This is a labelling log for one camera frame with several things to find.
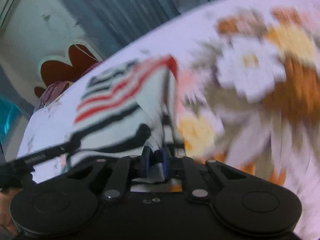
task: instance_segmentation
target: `metal rivet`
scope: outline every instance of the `metal rivet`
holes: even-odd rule
[[[107,190],[104,195],[107,197],[107,198],[116,198],[116,197],[119,197],[120,196],[120,192],[115,190],[115,189],[110,189],[110,190]]]
[[[192,192],[193,196],[195,197],[206,197],[208,195],[208,192],[204,189],[195,189]]]

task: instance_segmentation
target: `red stripe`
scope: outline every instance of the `red stripe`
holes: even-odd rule
[[[77,111],[79,111],[82,107],[84,107],[85,105],[87,105],[88,103],[91,103],[91,102],[96,102],[96,101],[101,101],[101,100],[109,100],[111,98],[113,98],[115,96],[115,93],[118,92],[118,90],[120,89],[123,89],[126,87],[126,85],[129,84],[129,81],[132,81],[133,80],[133,76],[138,72],[138,70],[141,69],[142,66],[149,66],[149,65],[152,65],[154,64],[154,66],[158,66],[158,65],[163,65],[163,64],[166,64],[166,65],[172,65],[172,60],[174,61],[175,65],[176,65],[176,62],[174,60],[173,57],[170,57],[169,59],[166,58],[165,60],[164,59],[161,59],[159,61],[156,61],[156,62],[142,62],[141,64],[139,64],[133,71],[133,73],[125,80],[121,81],[119,84],[117,84],[113,90],[111,91],[111,93],[109,95],[106,95],[106,96],[97,96],[97,97],[93,97],[93,98],[89,98],[85,101],[83,101],[78,107],[77,107]]]
[[[108,100],[108,99],[113,98],[115,93],[118,92],[118,90],[121,90],[121,89],[125,88],[126,85],[129,84],[129,81],[133,80],[134,75],[140,69],[141,69],[141,64],[136,65],[134,70],[133,70],[133,72],[130,74],[130,76],[128,78],[126,78],[125,80],[122,80],[119,84],[115,85],[109,95],[89,98],[89,99],[83,101],[81,104],[79,104],[79,106],[77,107],[77,111],[79,111],[82,107],[84,107],[88,103],[91,103],[91,102],[94,102],[94,101],[100,101],[100,100]]]
[[[141,89],[141,87],[144,84],[145,80],[153,72],[155,72],[157,69],[159,69],[160,67],[169,67],[169,69],[171,70],[172,74],[176,78],[176,75],[177,75],[177,63],[174,60],[174,58],[170,57],[169,59],[167,58],[166,60],[161,60],[161,61],[157,62],[157,64],[154,65],[150,70],[148,70],[143,76],[141,76],[141,78],[139,79],[138,84],[131,91],[129,91],[129,93],[124,95],[120,100],[118,100],[118,101],[116,101],[116,102],[114,102],[112,104],[109,104],[109,105],[98,106],[98,107],[94,107],[94,108],[91,108],[90,110],[85,111],[84,113],[82,113],[81,115],[79,115],[75,119],[74,124],[76,124],[78,122],[81,122],[82,120],[90,117],[93,114],[96,114],[98,112],[107,110],[109,108],[114,108],[114,107],[117,107],[117,106],[123,104],[127,99],[129,99],[132,96],[134,96]]]

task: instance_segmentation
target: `teal object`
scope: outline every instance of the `teal object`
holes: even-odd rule
[[[0,141],[2,144],[20,114],[21,112],[16,105],[0,98]]]

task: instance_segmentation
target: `red flower decoration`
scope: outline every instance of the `red flower decoration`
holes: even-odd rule
[[[68,50],[71,65],[59,60],[48,60],[41,65],[41,77],[48,87],[55,82],[76,82],[89,68],[98,62],[98,59],[81,44],[72,44]],[[45,88],[35,87],[37,97],[41,97]]]

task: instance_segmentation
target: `human hand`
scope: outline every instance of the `human hand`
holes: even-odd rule
[[[0,192],[0,225],[14,235],[17,235],[18,231],[10,216],[10,203],[20,191],[21,188],[10,188]]]

